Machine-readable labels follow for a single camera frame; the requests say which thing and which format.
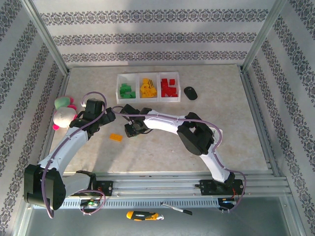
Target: orange block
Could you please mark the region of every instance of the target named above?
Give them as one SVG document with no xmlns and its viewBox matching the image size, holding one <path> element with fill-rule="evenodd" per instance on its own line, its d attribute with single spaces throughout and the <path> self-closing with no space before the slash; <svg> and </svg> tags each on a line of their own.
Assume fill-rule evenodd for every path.
<svg viewBox="0 0 315 236">
<path fill-rule="evenodd" d="M 123 137 L 122 135 L 119 135 L 119 134 L 111 134 L 109 136 L 109 139 L 117 141 L 117 142 L 121 142 L 123 140 Z"/>
</svg>

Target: pink plush toy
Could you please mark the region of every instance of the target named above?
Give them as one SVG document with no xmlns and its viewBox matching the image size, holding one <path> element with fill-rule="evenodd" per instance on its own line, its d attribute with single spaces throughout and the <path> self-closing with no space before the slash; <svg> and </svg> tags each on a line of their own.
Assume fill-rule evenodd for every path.
<svg viewBox="0 0 315 236">
<path fill-rule="evenodd" d="M 54 113 L 53 129 L 68 128 L 71 121 L 77 117 L 76 106 L 72 97 L 59 97 L 55 100 L 56 112 Z"/>
</svg>

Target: wallpaper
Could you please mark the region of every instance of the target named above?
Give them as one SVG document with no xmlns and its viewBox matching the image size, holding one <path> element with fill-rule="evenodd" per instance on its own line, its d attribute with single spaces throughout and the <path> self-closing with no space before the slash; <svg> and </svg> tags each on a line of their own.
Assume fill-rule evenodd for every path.
<svg viewBox="0 0 315 236">
<path fill-rule="evenodd" d="M 275 0 L 34 0 L 69 67 L 241 65 Z"/>
<path fill-rule="evenodd" d="M 288 1 L 248 70 L 278 168 L 315 235 L 314 2 Z"/>
<path fill-rule="evenodd" d="M 11 235 L 63 75 L 18 0 L 0 1 L 0 236 Z"/>
</svg>

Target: beige table surface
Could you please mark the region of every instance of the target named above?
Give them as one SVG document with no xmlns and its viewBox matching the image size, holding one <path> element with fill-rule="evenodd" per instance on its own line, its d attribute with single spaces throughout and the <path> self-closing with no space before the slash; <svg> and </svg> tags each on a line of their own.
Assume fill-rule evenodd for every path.
<svg viewBox="0 0 315 236">
<path fill-rule="evenodd" d="M 223 130 L 218 148 L 226 166 L 234 170 L 267 170 L 256 128 L 236 65 L 79 67 L 71 70 L 66 95 L 80 100 L 89 91 L 106 96 L 108 106 L 116 103 L 116 79 L 119 73 L 178 71 L 182 88 L 180 103 L 138 103 L 137 109 L 149 107 L 161 113 L 198 114 L 203 120 Z M 195 88 L 198 99 L 190 101 L 184 88 Z M 200 157 L 191 154 L 180 138 L 172 133 L 153 130 L 148 135 L 127 138 L 126 120 L 117 117 L 77 152 L 65 172 L 87 170 L 95 173 L 128 171 L 206 171 Z M 55 132 L 52 148 L 62 139 L 66 129 Z M 123 135 L 121 143 L 109 139 L 111 133 Z"/>
</svg>

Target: yellow box cutter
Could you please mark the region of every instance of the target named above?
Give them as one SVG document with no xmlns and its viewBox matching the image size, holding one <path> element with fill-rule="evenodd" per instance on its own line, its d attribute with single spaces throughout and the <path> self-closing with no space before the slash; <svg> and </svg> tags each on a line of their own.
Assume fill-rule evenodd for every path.
<svg viewBox="0 0 315 236">
<path fill-rule="evenodd" d="M 135 221 L 142 220 L 163 220 L 164 216 L 155 212 L 147 211 L 128 211 L 127 218 Z"/>
</svg>

